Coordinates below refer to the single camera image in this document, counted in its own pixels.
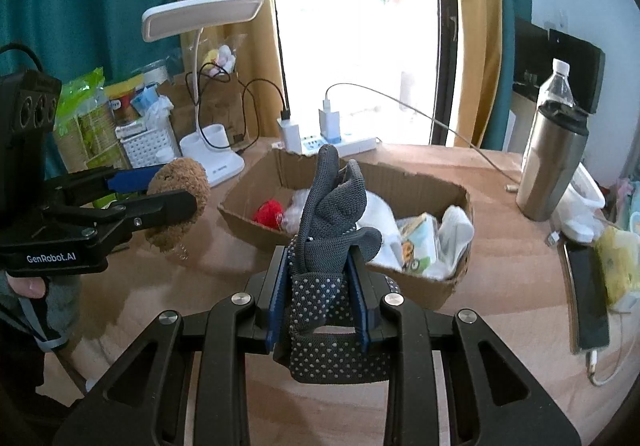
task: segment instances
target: person's hand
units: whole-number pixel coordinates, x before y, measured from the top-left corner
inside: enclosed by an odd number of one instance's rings
[[[47,293],[47,287],[41,278],[14,278],[7,275],[6,279],[15,293],[25,298],[42,298]]]

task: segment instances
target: desk lamp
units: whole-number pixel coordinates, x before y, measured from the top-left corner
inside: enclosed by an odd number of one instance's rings
[[[200,127],[198,120],[200,36],[205,27],[253,20],[260,11],[262,3],[263,0],[180,0],[151,7],[142,15],[142,38],[147,42],[195,31],[191,45],[191,69],[193,70],[191,77],[196,110],[196,131],[182,138],[180,149],[185,157],[191,157],[203,166],[211,187],[239,174],[244,169],[244,160],[231,150],[222,124],[210,124],[202,129]]]

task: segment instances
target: white power strip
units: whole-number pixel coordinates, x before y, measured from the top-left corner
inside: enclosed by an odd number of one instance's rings
[[[302,155],[315,155],[322,145],[328,144],[322,136],[302,137],[300,141],[302,142]],[[353,134],[342,134],[342,140],[334,143],[334,146],[338,150],[338,155],[345,157],[347,155],[353,155],[354,153],[374,150],[376,147],[376,138],[366,137],[365,139],[361,139]],[[284,143],[282,141],[274,142],[271,147],[284,150]]]

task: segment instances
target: brown fuzzy ball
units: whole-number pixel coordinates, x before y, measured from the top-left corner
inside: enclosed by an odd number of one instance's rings
[[[171,190],[187,190],[196,197],[198,209],[193,217],[175,226],[159,226],[145,231],[146,239],[160,251],[171,251],[204,212],[209,200],[209,181],[202,165],[182,157],[162,166],[149,183],[149,195]]]

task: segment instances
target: wooden desk surface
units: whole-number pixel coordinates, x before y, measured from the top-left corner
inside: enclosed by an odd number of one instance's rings
[[[247,167],[268,149],[261,140],[244,154]],[[492,152],[516,174],[520,157]],[[430,173],[462,184],[474,204],[476,236],[468,273],[442,308],[453,314],[475,309],[556,400],[588,445],[619,408],[640,370],[636,347],[620,374],[603,388],[591,386],[584,355],[571,352],[570,309],[561,259],[549,249],[548,223],[520,214],[508,182],[472,150],[381,145],[357,156],[408,171]],[[109,269],[83,279],[82,320],[70,347],[71,359],[88,378],[98,378],[136,335],[160,312],[208,310],[266,269],[270,256],[234,238],[217,204],[237,179],[214,188],[204,216],[184,245],[189,257],[162,256],[135,235],[127,251],[110,257]],[[598,376],[605,377],[620,351],[620,319],[610,317],[611,346],[601,354]],[[638,330],[636,315],[623,319],[625,354]],[[59,368],[47,362],[46,392],[70,402],[74,389],[62,389]],[[379,445],[385,422],[386,386],[304,386],[286,369],[263,356],[247,361],[252,444]]]

